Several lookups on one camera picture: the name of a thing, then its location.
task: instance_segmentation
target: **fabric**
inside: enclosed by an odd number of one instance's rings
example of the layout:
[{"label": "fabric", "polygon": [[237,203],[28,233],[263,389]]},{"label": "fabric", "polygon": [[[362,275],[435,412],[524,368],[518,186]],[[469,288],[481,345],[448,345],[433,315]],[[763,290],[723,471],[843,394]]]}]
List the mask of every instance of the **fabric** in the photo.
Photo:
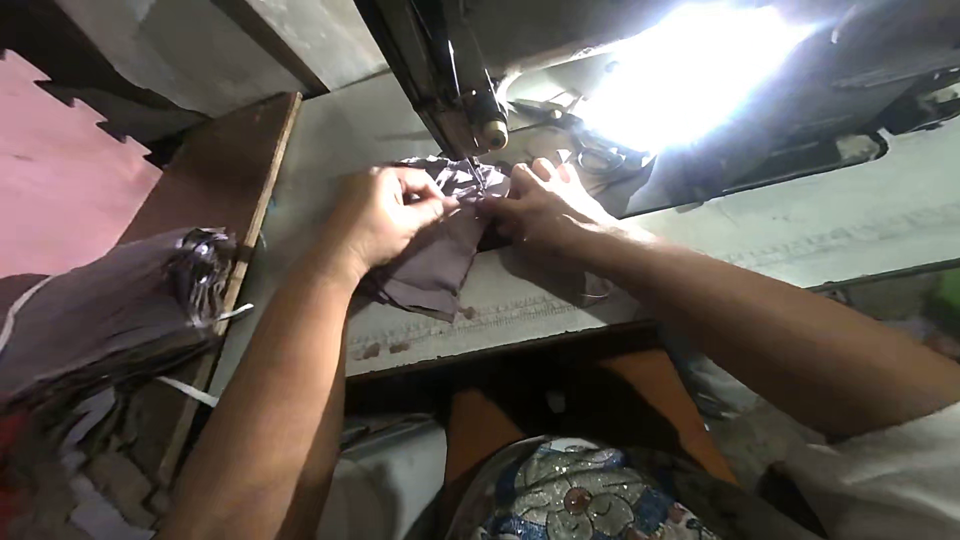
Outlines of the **fabric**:
[{"label": "fabric", "polygon": [[960,538],[960,404],[787,467],[831,539]]},{"label": "fabric", "polygon": [[461,206],[436,225],[421,231],[400,257],[371,272],[373,297],[410,311],[453,322],[460,307],[457,293],[476,255],[477,242],[490,219],[473,204],[488,194],[506,195],[510,179],[489,165],[478,165],[482,183],[470,172],[467,161],[412,158],[395,166],[426,170],[448,197]]},{"label": "fabric", "polygon": [[28,291],[5,321],[0,407],[146,375],[212,347],[234,246],[221,230],[171,231]]},{"label": "fabric", "polygon": [[[960,537],[960,405],[834,446],[788,470],[831,540]],[[812,540],[772,506],[684,461],[540,437],[497,453],[447,539]]]}]

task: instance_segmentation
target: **wooden board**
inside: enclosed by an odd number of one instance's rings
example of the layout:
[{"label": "wooden board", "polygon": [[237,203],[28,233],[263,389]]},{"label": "wooden board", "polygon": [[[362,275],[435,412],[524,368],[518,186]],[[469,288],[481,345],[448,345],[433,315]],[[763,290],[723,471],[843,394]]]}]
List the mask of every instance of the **wooden board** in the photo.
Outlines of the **wooden board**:
[{"label": "wooden board", "polygon": [[[212,120],[187,136],[124,233],[134,241],[180,227],[226,227],[238,260],[225,310],[236,304],[300,106],[285,93]],[[223,335],[228,321],[215,331]],[[219,351],[183,366],[174,378],[206,388]],[[134,459],[164,485],[173,481],[197,402],[159,382],[137,396],[142,410]]]}]

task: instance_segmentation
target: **scissors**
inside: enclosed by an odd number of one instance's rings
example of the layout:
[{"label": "scissors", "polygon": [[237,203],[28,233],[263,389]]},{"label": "scissors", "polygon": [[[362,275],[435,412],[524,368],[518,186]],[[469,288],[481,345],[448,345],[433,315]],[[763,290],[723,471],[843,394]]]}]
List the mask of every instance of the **scissors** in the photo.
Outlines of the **scissors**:
[{"label": "scissors", "polygon": [[627,157],[618,151],[615,144],[603,137],[597,136],[587,129],[582,118],[551,108],[543,102],[536,105],[512,101],[510,105],[536,120],[536,123],[512,130],[511,133],[532,130],[544,126],[553,126],[570,133],[573,139],[574,151],[570,157],[576,160],[580,167],[590,174],[606,176],[623,166]]}]

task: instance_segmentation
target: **brown fabric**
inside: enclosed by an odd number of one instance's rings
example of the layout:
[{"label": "brown fabric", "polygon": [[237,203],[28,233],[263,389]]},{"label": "brown fabric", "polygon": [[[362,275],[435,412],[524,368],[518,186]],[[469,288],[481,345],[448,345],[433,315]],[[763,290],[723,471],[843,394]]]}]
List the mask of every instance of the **brown fabric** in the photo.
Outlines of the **brown fabric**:
[{"label": "brown fabric", "polygon": [[448,197],[462,205],[436,225],[413,239],[399,258],[369,275],[375,300],[409,311],[453,322],[460,302],[457,293],[477,253],[477,242],[490,218],[480,215],[473,202],[481,194],[506,195],[509,178],[489,165],[467,161],[425,158],[400,161],[394,165],[424,169]]}]

